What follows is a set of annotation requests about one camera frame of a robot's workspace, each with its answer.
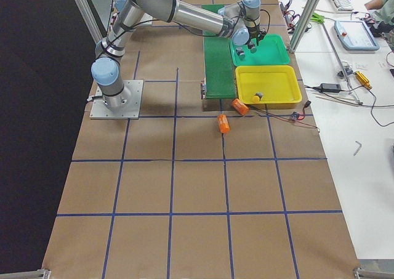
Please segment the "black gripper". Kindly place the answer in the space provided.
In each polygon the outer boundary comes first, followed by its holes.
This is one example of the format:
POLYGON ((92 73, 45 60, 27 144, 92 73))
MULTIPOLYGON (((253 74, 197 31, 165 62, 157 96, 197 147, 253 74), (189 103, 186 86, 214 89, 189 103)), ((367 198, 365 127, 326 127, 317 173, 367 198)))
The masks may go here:
POLYGON ((248 33, 249 33, 249 39, 247 41, 247 45, 250 44, 255 44, 258 45, 260 41, 264 39, 264 37, 267 35, 266 29, 260 29, 257 27, 249 28, 247 27, 248 33))

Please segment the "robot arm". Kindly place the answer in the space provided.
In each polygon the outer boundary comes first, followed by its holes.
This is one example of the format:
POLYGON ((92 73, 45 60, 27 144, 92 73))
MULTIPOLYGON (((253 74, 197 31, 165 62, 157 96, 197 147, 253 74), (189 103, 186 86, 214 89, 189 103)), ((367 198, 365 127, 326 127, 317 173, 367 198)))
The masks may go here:
POLYGON ((260 4, 260 0, 240 0, 211 12, 181 0, 126 0, 112 31, 97 43, 96 59, 91 66, 104 107, 111 111, 122 110, 131 102, 133 95, 121 78, 120 61, 127 40, 143 23, 145 14, 153 20, 175 22, 216 37, 230 38, 234 45, 246 45, 255 51, 267 33, 260 26, 260 4))

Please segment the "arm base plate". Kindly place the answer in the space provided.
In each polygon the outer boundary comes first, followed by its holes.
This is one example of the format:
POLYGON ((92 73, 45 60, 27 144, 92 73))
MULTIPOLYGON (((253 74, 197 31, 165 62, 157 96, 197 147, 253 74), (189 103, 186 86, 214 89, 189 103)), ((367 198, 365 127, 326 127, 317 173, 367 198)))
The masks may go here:
POLYGON ((124 80, 124 89, 117 96, 102 94, 97 87, 90 110, 90 119, 139 119, 144 80, 124 80))

